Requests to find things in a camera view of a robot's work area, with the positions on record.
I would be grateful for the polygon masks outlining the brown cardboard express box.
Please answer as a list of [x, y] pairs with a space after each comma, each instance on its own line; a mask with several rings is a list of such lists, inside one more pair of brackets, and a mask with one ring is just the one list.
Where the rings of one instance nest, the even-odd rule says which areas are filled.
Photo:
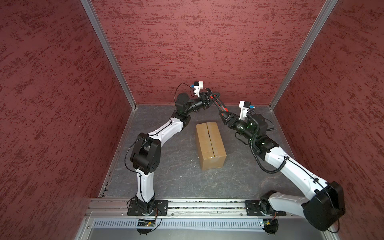
[[197, 124], [196, 144], [202, 171], [223, 167], [227, 153], [217, 123]]

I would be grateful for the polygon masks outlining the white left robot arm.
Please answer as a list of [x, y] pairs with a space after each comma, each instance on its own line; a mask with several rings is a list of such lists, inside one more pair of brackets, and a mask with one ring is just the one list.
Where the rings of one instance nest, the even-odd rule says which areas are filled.
[[187, 127], [191, 120], [190, 113], [217, 105], [219, 99], [220, 94], [210, 90], [200, 93], [196, 99], [181, 93], [176, 99], [176, 109], [164, 125], [148, 134], [140, 133], [137, 136], [130, 157], [138, 181], [134, 201], [145, 215], [151, 214], [155, 208], [154, 171], [161, 161], [162, 146]]

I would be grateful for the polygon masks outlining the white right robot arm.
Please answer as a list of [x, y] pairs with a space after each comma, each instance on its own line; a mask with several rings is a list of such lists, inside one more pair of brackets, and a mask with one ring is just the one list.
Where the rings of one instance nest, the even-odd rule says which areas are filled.
[[248, 140], [252, 155], [265, 173], [282, 173], [303, 193], [298, 197], [269, 191], [260, 198], [263, 215], [290, 213], [323, 232], [340, 222], [346, 212], [342, 186], [318, 177], [289, 156], [267, 136], [268, 124], [262, 115], [248, 113], [244, 120], [228, 111], [220, 111], [219, 115], [228, 128]]

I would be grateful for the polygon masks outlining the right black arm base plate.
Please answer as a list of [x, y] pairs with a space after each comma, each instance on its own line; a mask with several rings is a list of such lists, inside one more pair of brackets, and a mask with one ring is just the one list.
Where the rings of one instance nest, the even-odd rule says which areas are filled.
[[266, 200], [245, 201], [247, 216], [254, 217], [285, 217], [286, 212], [275, 211]]

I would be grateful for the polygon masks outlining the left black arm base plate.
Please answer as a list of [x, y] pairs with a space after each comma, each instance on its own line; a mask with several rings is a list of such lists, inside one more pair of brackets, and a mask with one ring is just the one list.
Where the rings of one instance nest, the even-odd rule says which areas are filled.
[[128, 205], [128, 216], [166, 216], [168, 211], [168, 200], [153, 200], [144, 203], [140, 200], [132, 200]]

